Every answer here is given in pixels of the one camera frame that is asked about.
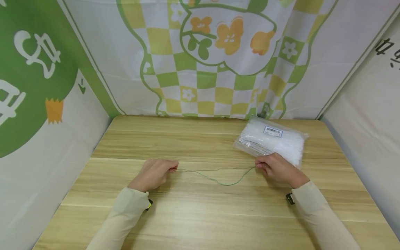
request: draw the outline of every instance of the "wrist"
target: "wrist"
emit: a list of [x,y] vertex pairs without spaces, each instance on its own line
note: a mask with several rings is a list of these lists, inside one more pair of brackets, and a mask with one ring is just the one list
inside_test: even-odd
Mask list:
[[140,192],[146,193],[148,191],[148,189],[146,188],[145,185],[143,185],[139,180],[137,180],[136,178],[133,179],[129,184],[128,184],[128,188],[130,189],[134,189],[134,190],[138,190]]
[[310,181],[310,179],[303,174],[303,172],[299,171],[300,173],[296,175],[295,178],[293,178],[290,182],[289,185],[293,188],[293,189],[297,189],[301,186],[303,186],[304,184],[308,183]]

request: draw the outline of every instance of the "label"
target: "label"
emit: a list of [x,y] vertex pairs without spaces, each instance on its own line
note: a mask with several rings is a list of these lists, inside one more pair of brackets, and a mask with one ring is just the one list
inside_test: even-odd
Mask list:
[[270,136],[276,136],[281,138],[283,131],[273,127],[265,126],[264,134],[269,134]]

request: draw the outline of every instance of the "orange shape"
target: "orange shape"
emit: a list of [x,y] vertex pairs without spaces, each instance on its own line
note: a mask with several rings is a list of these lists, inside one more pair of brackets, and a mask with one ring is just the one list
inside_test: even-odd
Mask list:
[[64,100],[59,101],[46,98],[45,101],[48,123],[62,122],[62,110],[64,108]]
[[224,48],[225,54],[232,55],[240,48],[240,39],[243,32],[242,17],[234,18],[230,27],[222,23],[217,27],[218,39],[215,42],[215,46],[219,49]]
[[259,54],[260,56],[265,55],[270,47],[270,40],[275,35],[275,32],[271,30],[268,33],[259,31],[254,34],[250,42],[250,48],[253,49],[254,54]]
[[210,16],[206,16],[201,19],[197,16],[193,17],[190,20],[190,24],[192,25],[192,31],[194,32],[203,32],[204,34],[210,33],[210,24],[212,22],[212,18]]

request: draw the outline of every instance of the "long sleeve shirt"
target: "long sleeve shirt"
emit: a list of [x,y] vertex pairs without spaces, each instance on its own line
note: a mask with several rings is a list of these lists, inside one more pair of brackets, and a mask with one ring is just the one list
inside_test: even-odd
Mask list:
[[[293,189],[292,193],[302,218],[310,226],[322,250],[360,249],[312,181]],[[149,205],[148,192],[124,188],[86,250],[120,250],[126,236]]]

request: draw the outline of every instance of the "table surface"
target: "table surface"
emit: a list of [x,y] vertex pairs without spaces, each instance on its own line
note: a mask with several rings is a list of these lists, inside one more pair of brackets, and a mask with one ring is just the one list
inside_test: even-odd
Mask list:
[[[277,120],[310,135],[302,170],[362,249],[400,249],[400,243],[346,160],[327,127],[317,120]],[[149,158],[180,161],[188,170],[246,168],[254,158],[232,147],[246,121],[209,118],[118,116],[40,237],[38,249],[85,249],[114,199]],[[203,172],[223,183],[246,169]],[[290,189],[251,170],[234,186],[195,172],[175,173],[152,191],[122,249],[318,249]]]

